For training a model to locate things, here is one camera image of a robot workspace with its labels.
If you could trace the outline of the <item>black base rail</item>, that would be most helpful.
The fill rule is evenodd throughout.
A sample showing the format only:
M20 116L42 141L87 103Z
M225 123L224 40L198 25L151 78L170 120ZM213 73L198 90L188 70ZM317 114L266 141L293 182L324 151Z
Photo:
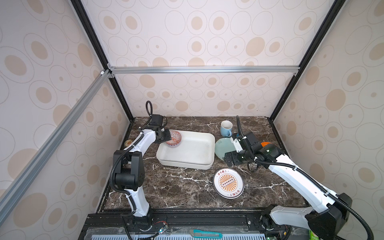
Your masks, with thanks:
M265 234L269 239L308 240L309 231L293 224L276 226L267 231L261 224L262 208L256 209L153 209L146 217L133 217L123 209L103 210L90 214L81 227L80 240L89 240L95 234L117 234L131 239L143 234L154 235L168 226L165 236L189 235L191 229L222 234Z

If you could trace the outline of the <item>silver aluminium rail left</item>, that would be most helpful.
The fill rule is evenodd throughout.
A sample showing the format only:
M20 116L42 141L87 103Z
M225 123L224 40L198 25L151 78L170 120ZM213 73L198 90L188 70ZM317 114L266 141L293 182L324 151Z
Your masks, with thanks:
M1 198L1 224L5 222L10 213L16 207L22 196L36 179L60 143L79 119L80 115L88 107L91 100L111 75L111 70L105 69L93 81L87 91L69 111L59 126L52 132L41 148L37 151L23 171L13 181L10 188Z

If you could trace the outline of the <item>green label drink bottle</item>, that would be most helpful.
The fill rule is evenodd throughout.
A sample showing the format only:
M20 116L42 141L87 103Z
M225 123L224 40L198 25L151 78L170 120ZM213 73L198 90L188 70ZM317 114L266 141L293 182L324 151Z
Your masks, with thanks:
M124 147L127 148L127 147L129 147L132 143L133 143L133 140L126 140L126 141L124 142Z

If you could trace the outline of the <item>white orange sunburst plate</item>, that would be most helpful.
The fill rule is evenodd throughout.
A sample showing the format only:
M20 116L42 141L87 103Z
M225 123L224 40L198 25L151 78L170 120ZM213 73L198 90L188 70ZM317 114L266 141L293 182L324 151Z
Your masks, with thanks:
M213 177L214 188L225 199L236 199L244 192L243 178L233 169L218 170Z

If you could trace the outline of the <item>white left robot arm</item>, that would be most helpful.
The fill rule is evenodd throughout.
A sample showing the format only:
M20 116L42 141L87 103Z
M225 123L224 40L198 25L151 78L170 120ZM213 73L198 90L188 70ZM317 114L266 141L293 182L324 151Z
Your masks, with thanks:
M150 209L142 187L145 180L143 156L153 143L161 144L172 139L167 123L164 123L166 117L153 113L151 101L146 102L146 110L149 118L139 127L139 135L128 147L114 153L109 176L112 190L126 195L132 211L129 215L138 218L147 216Z

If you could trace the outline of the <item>black frame post right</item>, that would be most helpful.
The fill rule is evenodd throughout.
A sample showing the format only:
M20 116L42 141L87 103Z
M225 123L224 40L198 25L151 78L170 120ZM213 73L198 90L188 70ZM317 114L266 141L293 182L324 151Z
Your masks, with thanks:
M294 90L297 82L299 81L300 77L304 73L306 67L310 63L311 59L315 55L316 51L318 50L320 44L324 40L326 34L330 30L332 24L336 20L338 14L342 10L343 6L345 5L347 1L346 0L336 0L331 5L330 10L326 14L324 20L321 22L321 25L319 27L319 30L317 31L314 39L312 40L311 44L309 45L309 48L307 49L303 59L301 60L299 64L299 70L296 74L293 75L291 78L288 86L286 87L283 95L281 96L278 104L276 105L272 115L269 117L270 122L274 122L277 118L278 114L282 110L283 106L285 105L287 99L291 95L292 91Z

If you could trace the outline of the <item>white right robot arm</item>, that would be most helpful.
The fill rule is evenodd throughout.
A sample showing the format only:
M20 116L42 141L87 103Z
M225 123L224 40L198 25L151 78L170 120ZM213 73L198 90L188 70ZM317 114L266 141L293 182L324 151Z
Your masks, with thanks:
M322 240L339 240L338 233L350 216L363 226L369 240L374 233L368 223L352 209L353 200L345 193L336 194L316 181L276 145L259 141L252 132L244 134L237 117L238 133L231 137L235 150L225 153L229 167L242 164L263 166L285 180L309 203L307 208L269 205L259 223L266 231L289 225L312 231Z

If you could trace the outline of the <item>silver aluminium rail back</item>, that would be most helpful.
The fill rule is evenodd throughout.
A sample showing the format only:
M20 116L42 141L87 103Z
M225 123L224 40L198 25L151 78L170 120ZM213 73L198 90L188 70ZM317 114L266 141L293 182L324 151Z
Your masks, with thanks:
M110 67L102 74L237 74L237 73L293 73L299 66L204 66L204 67Z

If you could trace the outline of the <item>green snack packet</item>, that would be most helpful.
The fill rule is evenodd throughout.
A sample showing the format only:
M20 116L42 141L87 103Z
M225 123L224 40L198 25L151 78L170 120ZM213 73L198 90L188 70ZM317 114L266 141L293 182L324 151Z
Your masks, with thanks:
M311 230L309 230L310 240L320 240L320 238Z

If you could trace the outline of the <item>silver aluminium rail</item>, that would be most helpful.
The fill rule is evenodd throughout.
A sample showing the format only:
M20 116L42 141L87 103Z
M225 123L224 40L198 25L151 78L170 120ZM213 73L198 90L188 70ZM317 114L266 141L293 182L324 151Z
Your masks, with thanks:
M88 107L91 100L111 75L111 70L105 69L93 81L87 91L69 111L59 126L52 132L41 148L37 151L23 171L13 181L10 188L1 198L1 224L5 222L10 213L16 207L22 196L36 179L60 143L79 119L80 115Z
M110 67L102 74L237 74L237 73L293 73L299 66L204 66L204 67Z

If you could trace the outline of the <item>black frame post left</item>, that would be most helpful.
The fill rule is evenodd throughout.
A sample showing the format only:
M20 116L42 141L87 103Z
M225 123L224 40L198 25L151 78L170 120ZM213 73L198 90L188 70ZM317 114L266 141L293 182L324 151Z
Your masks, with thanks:
M79 0L71 0L70 1L72 6L74 7L74 10L76 12L76 15L78 16L87 36L88 36L88 39L90 40L91 42L91 45L97 55L97 58L99 60L99 62L101 63L102 67L104 70L111 70L111 68L109 67L109 61L105 55L105 52L103 50L103 47L101 45L101 42L99 40L99 37L97 36L93 26L92 26L92 23L90 21L90 18L88 17L88 14L86 13L86 9L82 3L82 1L79 1ZM110 80L110 83L118 97L118 100L120 102L120 104L122 105L123 107L123 110L126 114L126 116L128 117L128 120L130 122L132 122L135 118L127 104L127 101L123 95L123 92L122 92L122 89L116 79L116 77L112 76L109 78Z

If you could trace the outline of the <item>mint green flower plate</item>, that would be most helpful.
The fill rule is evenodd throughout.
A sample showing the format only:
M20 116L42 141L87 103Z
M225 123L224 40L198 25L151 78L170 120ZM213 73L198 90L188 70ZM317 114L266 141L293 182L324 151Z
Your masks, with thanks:
M215 155L222 161L225 161L225 154L236 152L232 138L221 138L215 143Z

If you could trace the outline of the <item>white plastic bin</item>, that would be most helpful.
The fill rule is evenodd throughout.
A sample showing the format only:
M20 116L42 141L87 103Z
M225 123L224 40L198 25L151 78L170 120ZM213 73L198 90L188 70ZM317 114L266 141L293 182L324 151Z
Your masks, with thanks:
M156 153L164 166L208 170L215 159L215 137L209 133L179 131L182 141L176 147L161 143Z

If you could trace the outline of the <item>red patterned bowl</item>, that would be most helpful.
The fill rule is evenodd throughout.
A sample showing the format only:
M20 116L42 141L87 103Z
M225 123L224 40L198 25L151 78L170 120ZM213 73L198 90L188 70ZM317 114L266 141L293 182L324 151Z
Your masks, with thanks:
M166 141L166 144L170 147L178 146L182 141L182 134L179 131L170 130L171 139Z

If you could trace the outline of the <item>light blue ceramic mug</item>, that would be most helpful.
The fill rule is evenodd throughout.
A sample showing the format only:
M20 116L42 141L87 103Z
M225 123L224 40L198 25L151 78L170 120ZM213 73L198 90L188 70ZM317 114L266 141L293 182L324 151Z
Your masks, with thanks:
M222 137L225 137L225 138L231 137L232 136L232 128L233 128L232 122L230 122L228 120L222 121L221 122L221 129L220 129Z

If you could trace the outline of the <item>teal utility knife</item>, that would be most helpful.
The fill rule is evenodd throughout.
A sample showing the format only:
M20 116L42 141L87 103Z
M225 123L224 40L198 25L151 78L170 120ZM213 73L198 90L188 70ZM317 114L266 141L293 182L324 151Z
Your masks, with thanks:
M219 232L209 232L197 229L190 229L190 235L196 239L222 239L223 234Z

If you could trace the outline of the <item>black frame post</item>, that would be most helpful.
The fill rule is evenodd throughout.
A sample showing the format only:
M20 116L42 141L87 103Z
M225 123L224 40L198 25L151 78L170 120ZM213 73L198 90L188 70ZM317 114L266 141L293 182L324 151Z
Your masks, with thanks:
M312 40L311 44L309 45L309 48L307 49L303 59L301 60L299 64L299 70L296 74L293 75L291 78L288 86L286 87L283 95L281 96L278 104L276 105L272 115L269 117L270 122L274 122L277 118L278 114L282 110L283 106L285 105L287 99L291 95L292 91L294 90L297 82L299 81L300 77L304 73L306 67L310 63L311 59L315 55L316 51L318 50L320 44L324 40L326 34L330 30L332 24L336 20L338 14L342 10L343 6L345 5L347 1L346 0L336 0L331 5L330 10L326 14L324 20L321 22L321 25L319 27L319 30L317 31L314 39Z
M82 1L79 1L79 0L71 0L70 1L72 6L74 7L74 10L76 12L76 15L78 16L87 36L88 36L88 39L90 40L91 42L91 45L97 55L97 58L99 60L99 62L101 63L102 67L104 70L111 70L111 68L109 67L109 61L105 55L105 52L103 50L103 47L101 45L101 42L99 40L99 37L97 36L93 26L92 26L92 23L90 21L90 18L88 17L88 14L86 13L86 9L82 3ZM112 76L109 78L110 80L110 83L118 97L118 100L120 102L120 104L122 105L123 107L123 110L126 114L126 116L128 117L128 120L130 122L132 122L135 118L127 104L127 101L123 95L123 92L122 92L122 89L116 79L116 77Z

